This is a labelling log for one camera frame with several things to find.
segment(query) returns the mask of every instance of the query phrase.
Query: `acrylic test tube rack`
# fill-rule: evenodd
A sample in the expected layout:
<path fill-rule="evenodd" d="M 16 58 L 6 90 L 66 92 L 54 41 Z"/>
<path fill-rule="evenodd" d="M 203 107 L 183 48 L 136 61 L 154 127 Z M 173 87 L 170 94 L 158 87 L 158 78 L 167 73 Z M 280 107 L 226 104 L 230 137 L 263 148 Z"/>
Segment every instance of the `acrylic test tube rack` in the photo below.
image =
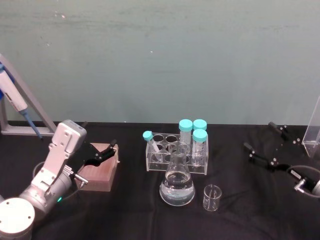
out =
<path fill-rule="evenodd" d="M 146 170 L 147 171 L 166 171 L 168 164 L 170 162 L 170 152 L 169 152 L 169 145 L 179 141 L 180 135 L 179 134 L 169 134 L 169 133 L 153 133 L 153 140 L 157 144 L 159 148 L 159 152 L 155 152 L 149 144 L 146 145 L 145 149 L 145 159 L 146 159 Z M 209 147 L 208 147 L 208 139 L 206 141 L 206 146 L 204 149 L 204 155 L 202 157 L 202 164 L 200 165 L 192 165 L 191 158 L 192 158 L 192 147 L 193 144 L 191 142 L 190 145 L 190 152 L 186 156 L 186 163 L 188 165 L 189 171 L 192 174 L 204 174 L 207 175 L 207 167 L 208 167 L 208 156 L 209 156 Z M 155 154 L 162 155 L 163 161 L 160 162 L 156 158 Z"/>

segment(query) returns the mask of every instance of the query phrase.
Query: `black table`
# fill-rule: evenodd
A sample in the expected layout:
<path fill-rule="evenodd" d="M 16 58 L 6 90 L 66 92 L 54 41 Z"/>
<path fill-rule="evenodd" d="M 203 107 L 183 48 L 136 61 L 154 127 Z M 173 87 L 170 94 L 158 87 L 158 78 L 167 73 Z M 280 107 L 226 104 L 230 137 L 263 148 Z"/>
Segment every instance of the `black table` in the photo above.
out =
<path fill-rule="evenodd" d="M 293 190 L 285 172 L 270 173 L 248 163 L 243 142 L 279 162 L 320 169 L 303 149 L 282 140 L 267 126 L 209 125 L 207 175 L 192 174 L 196 195 L 183 207 L 159 195 L 164 172 L 146 172 L 145 130 L 178 133 L 177 124 L 89 123 L 87 140 L 118 140 L 119 160 L 111 192 L 81 191 L 58 203 L 37 224 L 33 240 L 308 240 L 320 239 L 320 202 Z M 303 138 L 306 127 L 289 126 Z M 18 196 L 45 160 L 48 144 L 31 136 L 0 136 L 0 194 Z M 207 184 L 222 189 L 220 208 L 202 207 Z"/>

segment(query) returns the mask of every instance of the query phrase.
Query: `robotic arm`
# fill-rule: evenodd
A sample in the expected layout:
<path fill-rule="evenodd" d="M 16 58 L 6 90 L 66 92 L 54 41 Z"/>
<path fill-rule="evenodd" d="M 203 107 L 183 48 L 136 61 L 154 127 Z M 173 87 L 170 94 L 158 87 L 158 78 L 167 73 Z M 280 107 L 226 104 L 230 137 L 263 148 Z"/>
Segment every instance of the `robotic arm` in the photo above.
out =
<path fill-rule="evenodd" d="M 309 177 L 307 174 L 298 170 L 309 169 L 320 173 L 318 169 L 306 165 L 289 165 L 279 163 L 276 158 L 267 159 L 258 155 L 254 148 L 247 142 L 245 142 L 243 146 L 249 153 L 248 160 L 250 163 L 262 167 L 270 172 L 287 172 L 296 181 L 294 190 L 312 198 L 320 198 L 320 180 L 312 179 L 312 177 Z"/>
<path fill-rule="evenodd" d="M 33 205 L 36 221 L 41 220 L 71 187 L 70 175 L 73 172 L 66 162 L 80 148 L 86 135 L 87 131 L 71 120 L 59 123 L 43 167 L 19 196 Z M 75 177 L 83 184 L 88 183 L 77 174 Z"/>
<path fill-rule="evenodd" d="M 71 120 L 59 123 L 45 163 L 31 185 L 19 197 L 0 199 L 0 240 L 29 240 L 33 222 L 43 219 L 71 187 L 71 175 L 88 183 L 66 165 L 86 135 L 87 131 Z"/>

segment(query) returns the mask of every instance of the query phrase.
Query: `clear acrylic box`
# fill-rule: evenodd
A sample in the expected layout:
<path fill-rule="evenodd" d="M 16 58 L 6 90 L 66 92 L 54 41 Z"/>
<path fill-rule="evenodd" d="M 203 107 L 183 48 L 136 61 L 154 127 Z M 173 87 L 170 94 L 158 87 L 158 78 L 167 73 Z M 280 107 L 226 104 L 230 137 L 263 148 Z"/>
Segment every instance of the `clear acrylic box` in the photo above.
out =
<path fill-rule="evenodd" d="M 320 97 L 316 102 L 302 144 L 310 158 L 320 157 Z"/>
<path fill-rule="evenodd" d="M 145 158 L 146 158 L 146 170 L 147 171 L 166 171 L 168 164 L 170 162 L 170 152 L 168 151 L 168 146 L 176 141 L 180 140 L 179 134 L 169 134 L 169 133 L 153 133 L 153 140 L 156 142 L 160 152 L 155 152 L 149 144 L 146 145 L 145 149 Z M 192 174 L 204 174 L 207 175 L 208 167 L 208 156 L 209 156 L 209 147 L 208 139 L 205 146 L 205 155 L 203 156 L 203 164 L 201 165 L 192 165 L 192 143 L 190 145 L 190 153 L 186 156 L 186 163 L 188 165 L 189 171 Z M 159 162 L 155 154 L 161 154 L 163 162 Z"/>

